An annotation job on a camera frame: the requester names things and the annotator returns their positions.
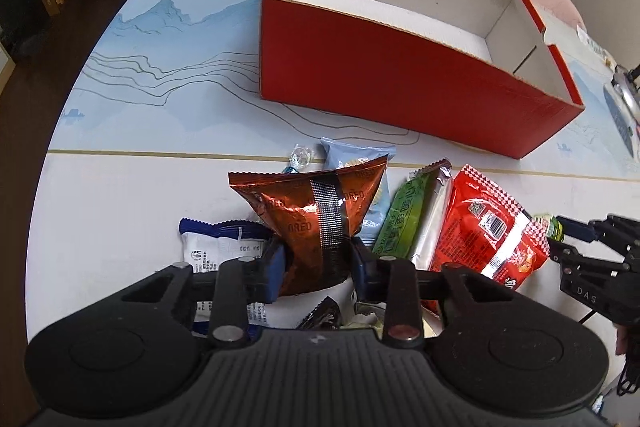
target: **black ridged surface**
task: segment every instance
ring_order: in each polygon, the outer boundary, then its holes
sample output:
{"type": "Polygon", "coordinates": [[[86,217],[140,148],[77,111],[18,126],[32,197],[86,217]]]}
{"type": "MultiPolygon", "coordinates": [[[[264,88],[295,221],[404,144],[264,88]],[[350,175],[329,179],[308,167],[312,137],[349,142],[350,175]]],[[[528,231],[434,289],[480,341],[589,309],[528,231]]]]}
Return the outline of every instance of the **black ridged surface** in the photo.
{"type": "Polygon", "coordinates": [[[371,330],[265,330],[254,345],[220,351],[185,393],[139,416],[87,420],[41,413],[33,427],[308,426],[602,427],[589,410],[515,419],[465,402],[417,351],[392,349],[371,330]]]}

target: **black circular cover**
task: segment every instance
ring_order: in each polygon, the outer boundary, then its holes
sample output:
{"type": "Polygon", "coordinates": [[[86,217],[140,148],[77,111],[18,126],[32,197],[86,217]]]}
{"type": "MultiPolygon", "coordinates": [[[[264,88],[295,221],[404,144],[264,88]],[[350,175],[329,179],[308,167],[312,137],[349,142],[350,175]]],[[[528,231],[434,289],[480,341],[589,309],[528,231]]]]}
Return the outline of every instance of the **black circular cover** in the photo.
{"type": "Polygon", "coordinates": [[[78,417],[129,415],[171,398],[198,349],[165,311],[135,304],[91,308],[41,331],[25,355],[38,399],[78,417]]]}
{"type": "Polygon", "coordinates": [[[483,308],[457,317],[433,349],[433,362],[460,394],[520,417],[569,411],[595,398],[609,366],[596,334],[551,311],[533,317],[513,313],[509,303],[483,308]]]}

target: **table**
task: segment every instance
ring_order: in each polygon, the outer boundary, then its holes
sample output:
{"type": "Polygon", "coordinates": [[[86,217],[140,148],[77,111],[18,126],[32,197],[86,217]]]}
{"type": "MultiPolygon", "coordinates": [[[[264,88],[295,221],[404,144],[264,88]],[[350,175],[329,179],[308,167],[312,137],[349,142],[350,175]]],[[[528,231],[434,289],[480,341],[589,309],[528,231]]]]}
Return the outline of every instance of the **table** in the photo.
{"type": "MultiPolygon", "coordinates": [[[[610,72],[575,32],[544,14],[587,109],[522,160],[346,116],[261,100],[260,0],[128,0],[71,92],[47,154],[31,220],[26,322],[48,324],[182,259],[178,222],[245,218],[229,171],[278,172],[297,144],[320,136],[395,143],[390,187],[448,156],[481,169],[531,213],[640,218],[640,166],[626,155],[602,97],[610,72]]],[[[318,159],[313,168],[321,167],[318,159]]],[[[583,249],[615,259],[601,245],[583,249]]],[[[549,261],[522,291],[578,319],[549,261]]],[[[614,329],[587,322],[610,352],[614,329]]]]}

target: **cardboard box on floor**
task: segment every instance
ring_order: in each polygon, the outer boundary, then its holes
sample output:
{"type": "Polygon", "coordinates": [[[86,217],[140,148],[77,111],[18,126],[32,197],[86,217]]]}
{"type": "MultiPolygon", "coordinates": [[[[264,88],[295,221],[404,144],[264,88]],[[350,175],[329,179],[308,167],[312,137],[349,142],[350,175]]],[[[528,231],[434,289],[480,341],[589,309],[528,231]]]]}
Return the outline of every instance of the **cardboard box on floor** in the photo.
{"type": "Polygon", "coordinates": [[[260,93],[522,158],[584,110],[530,0],[262,0],[260,93]]]}

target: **green snack package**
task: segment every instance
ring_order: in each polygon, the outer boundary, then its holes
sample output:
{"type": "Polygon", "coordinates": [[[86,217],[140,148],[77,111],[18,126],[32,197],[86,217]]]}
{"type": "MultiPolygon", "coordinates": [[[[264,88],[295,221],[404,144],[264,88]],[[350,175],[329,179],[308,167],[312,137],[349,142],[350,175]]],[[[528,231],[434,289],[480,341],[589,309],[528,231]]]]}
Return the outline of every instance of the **green snack package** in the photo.
{"type": "Polygon", "coordinates": [[[451,195],[451,163],[446,158],[420,169],[396,192],[372,251],[409,259],[428,270],[451,195]]]}
{"type": "Polygon", "coordinates": [[[562,224],[554,216],[551,214],[536,214],[533,216],[533,220],[544,227],[546,237],[554,239],[555,241],[562,241],[564,237],[562,224]]]}

